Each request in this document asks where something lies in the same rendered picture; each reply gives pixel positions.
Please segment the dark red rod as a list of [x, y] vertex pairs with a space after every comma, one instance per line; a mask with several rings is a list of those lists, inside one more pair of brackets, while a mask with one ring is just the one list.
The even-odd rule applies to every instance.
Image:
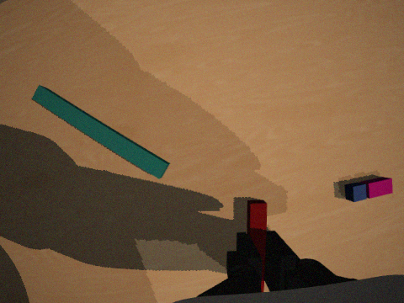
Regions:
[[261, 290], [263, 292], [267, 234], [267, 203], [263, 199], [247, 201], [247, 234], [252, 238], [262, 257]]

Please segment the magenta rectangular block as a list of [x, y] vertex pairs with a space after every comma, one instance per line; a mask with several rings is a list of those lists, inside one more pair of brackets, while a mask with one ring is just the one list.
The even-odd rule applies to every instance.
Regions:
[[367, 198], [374, 198], [385, 194], [392, 194], [392, 178], [373, 178], [370, 180], [361, 181], [366, 184]]

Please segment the turquoise rod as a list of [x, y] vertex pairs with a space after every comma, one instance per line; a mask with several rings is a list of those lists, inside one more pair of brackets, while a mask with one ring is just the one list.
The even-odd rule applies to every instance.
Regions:
[[79, 109], [49, 88], [39, 85], [32, 99], [156, 178], [162, 178], [166, 172], [169, 162]]

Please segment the small blue cube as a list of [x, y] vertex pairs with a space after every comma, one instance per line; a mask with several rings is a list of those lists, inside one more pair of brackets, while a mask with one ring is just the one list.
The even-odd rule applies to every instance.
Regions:
[[345, 198], [347, 200], [357, 202], [367, 199], [366, 184], [364, 183], [349, 183], [345, 184]]

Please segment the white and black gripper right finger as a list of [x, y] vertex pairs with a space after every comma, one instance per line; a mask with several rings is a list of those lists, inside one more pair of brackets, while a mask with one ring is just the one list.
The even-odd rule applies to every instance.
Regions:
[[337, 276], [315, 259], [300, 259], [276, 231], [267, 231], [264, 281], [269, 291], [308, 288], [352, 280], [357, 279]]

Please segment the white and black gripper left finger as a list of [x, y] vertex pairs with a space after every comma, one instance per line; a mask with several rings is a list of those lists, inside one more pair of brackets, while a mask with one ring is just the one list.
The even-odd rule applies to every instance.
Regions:
[[246, 232], [237, 233], [237, 250], [227, 252], [226, 269], [228, 279], [196, 297], [262, 292], [262, 257]]

